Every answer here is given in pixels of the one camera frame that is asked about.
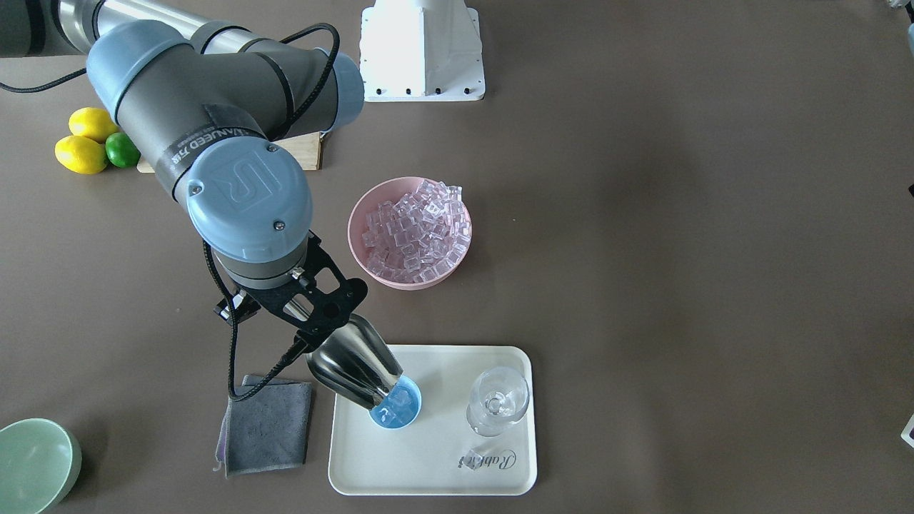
brown table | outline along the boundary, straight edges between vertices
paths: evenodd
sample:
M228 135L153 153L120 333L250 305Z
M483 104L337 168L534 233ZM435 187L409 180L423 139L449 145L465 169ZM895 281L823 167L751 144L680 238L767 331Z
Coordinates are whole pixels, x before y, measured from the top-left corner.
M175 1L283 37L353 0ZM152 176L58 165L84 79L0 94L0 425L85 451L59 512L911 512L914 59L877 0L475 0L481 102L368 104L308 172L345 273L349 210L390 177L459 184L473 246L444 283L372 286L388 342L515 345L539 479L518 498L350 498L333 394L303 468L210 471L228 328L199 238ZM315 37L302 44L327 45ZM33 85L83 58L6 59ZM292 331L241 326L239 372ZM286 375L310 379L296 364Z

bowl of ice cubes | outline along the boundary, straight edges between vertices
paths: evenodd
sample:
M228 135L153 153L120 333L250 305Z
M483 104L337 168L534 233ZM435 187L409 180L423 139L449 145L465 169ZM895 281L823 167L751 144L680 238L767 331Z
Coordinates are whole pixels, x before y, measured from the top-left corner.
M349 216L349 249L358 265L405 291L431 287L453 273L472 235L461 187L423 177L372 187Z

white plastic mount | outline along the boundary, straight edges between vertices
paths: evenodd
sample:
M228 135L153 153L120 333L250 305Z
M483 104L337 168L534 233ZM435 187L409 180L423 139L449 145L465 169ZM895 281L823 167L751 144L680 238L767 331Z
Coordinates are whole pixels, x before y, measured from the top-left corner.
M465 102L485 95L479 13L463 0L377 0L362 12L366 102Z

blue joint cap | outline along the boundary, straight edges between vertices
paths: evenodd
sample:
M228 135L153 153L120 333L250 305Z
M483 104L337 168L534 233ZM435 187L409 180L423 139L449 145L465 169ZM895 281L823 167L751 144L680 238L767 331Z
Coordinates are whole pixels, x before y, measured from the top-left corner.
M118 105L133 79L151 60L177 45L190 42L174 28L148 19L118 25L92 45L86 73L115 123Z
M265 139L237 136L203 151L179 182L197 232L241 262L293 252L311 228L314 205L302 167Z
M334 60L336 75L336 119L327 132L353 122L365 105L365 83L356 63L345 53L336 52Z

bowl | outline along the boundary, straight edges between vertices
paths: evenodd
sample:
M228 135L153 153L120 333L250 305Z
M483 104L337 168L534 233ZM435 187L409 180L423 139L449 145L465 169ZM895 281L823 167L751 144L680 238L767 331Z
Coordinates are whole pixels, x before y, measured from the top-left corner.
M80 444L57 423L35 418L0 430L0 514L35 514L57 505L81 465Z
M365 218L366 214L373 210L377 210L377 204L381 202L389 200L397 203L400 198L403 197L403 195L416 192L416 188L419 187L423 180L438 182L432 178L424 177L399 177L391 178L387 182L382 182L377 186L369 189L366 194L362 195L362 198L356 202L356 206L352 209L352 213L349 215L349 250L352 251L352 255L356 258L358 265L361 266L362 269L365 270L365 273L368 273L371 278L377 280L383 285L393 287L394 289L400 289L402 291L415 291L418 289L432 287L433 285L450 276L451 273L457 269L457 266L459 266L463 261L463 258L466 257L466 253L461 255L457 260L457 263L454 264L454 266L448 270L447 273L440 275L438 278L415 284L403 284L400 282L386 280L374 273L371 273L368 270L367 263L368 256L371 254L371 249L367 248L365 246L365 242L362 240L362 234L368 230L368 222ZM470 220L470 213L467 211L466 206L463 206L463 215L470 223L470 239L472 239L473 222Z

